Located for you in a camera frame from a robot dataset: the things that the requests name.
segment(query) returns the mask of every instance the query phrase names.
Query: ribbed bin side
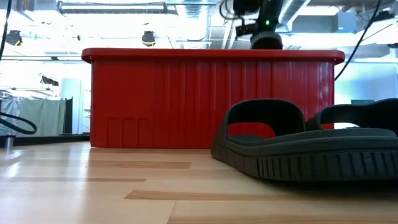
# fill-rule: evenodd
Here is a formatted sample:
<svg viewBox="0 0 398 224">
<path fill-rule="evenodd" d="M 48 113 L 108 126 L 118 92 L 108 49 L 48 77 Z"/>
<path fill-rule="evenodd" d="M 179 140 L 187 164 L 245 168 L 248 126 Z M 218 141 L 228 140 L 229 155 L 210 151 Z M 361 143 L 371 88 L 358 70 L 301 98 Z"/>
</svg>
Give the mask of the ribbed bin side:
<svg viewBox="0 0 398 224">
<path fill-rule="evenodd" d="M 92 64 L 94 147 L 210 148 L 226 110 L 239 101 L 291 100 L 306 117 L 333 104 L 333 62 L 165 58 Z M 229 131 L 272 134 L 259 124 Z"/>
</svg>

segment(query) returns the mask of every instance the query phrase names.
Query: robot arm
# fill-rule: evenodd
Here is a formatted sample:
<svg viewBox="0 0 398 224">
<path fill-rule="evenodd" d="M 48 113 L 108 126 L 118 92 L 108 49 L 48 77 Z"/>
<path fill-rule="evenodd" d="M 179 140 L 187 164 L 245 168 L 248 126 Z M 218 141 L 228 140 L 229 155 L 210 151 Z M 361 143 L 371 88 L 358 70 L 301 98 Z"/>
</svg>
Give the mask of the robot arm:
<svg viewBox="0 0 398 224">
<path fill-rule="evenodd" d="M 236 36 L 252 34 L 252 49 L 282 49 L 282 39 L 275 30 L 283 6 L 283 0 L 234 0 L 233 9 L 238 17 L 254 14 L 259 17 L 253 24 L 236 27 Z"/>
</svg>

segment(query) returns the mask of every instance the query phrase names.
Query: red storage container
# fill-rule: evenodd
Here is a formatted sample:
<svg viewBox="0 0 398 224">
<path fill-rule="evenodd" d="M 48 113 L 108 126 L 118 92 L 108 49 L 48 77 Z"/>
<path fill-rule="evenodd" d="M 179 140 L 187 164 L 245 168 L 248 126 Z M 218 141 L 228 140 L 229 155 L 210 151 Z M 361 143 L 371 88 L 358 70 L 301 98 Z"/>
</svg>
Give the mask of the red storage container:
<svg viewBox="0 0 398 224">
<path fill-rule="evenodd" d="M 85 49 L 91 145 L 208 149 L 226 110 L 247 99 L 297 104 L 306 118 L 333 104 L 334 50 Z M 234 124 L 233 134 L 271 131 Z"/>
</svg>

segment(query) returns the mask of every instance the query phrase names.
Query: bin rim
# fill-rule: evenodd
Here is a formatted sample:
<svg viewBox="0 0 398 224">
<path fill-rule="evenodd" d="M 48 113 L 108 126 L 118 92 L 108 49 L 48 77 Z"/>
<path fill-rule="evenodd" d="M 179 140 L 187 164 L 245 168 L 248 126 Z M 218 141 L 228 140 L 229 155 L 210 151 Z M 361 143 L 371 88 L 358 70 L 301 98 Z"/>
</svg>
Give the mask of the bin rim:
<svg viewBox="0 0 398 224">
<path fill-rule="evenodd" d="M 91 63 L 93 57 L 180 57 L 220 59 L 267 59 L 268 61 L 334 62 L 345 61 L 345 54 L 339 50 L 238 50 L 238 49 L 84 49 L 81 59 Z"/>
</svg>

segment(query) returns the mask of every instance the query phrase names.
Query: wooden floor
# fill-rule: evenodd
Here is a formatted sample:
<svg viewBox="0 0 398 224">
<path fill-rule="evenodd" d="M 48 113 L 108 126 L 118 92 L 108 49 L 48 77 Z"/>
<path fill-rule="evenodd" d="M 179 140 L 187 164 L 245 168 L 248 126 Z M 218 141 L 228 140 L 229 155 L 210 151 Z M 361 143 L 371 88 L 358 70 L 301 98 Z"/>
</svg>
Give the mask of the wooden floor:
<svg viewBox="0 0 398 224">
<path fill-rule="evenodd" d="M 0 151 L 0 223 L 398 223 L 398 185 L 281 184 L 206 150 Z"/>
</svg>

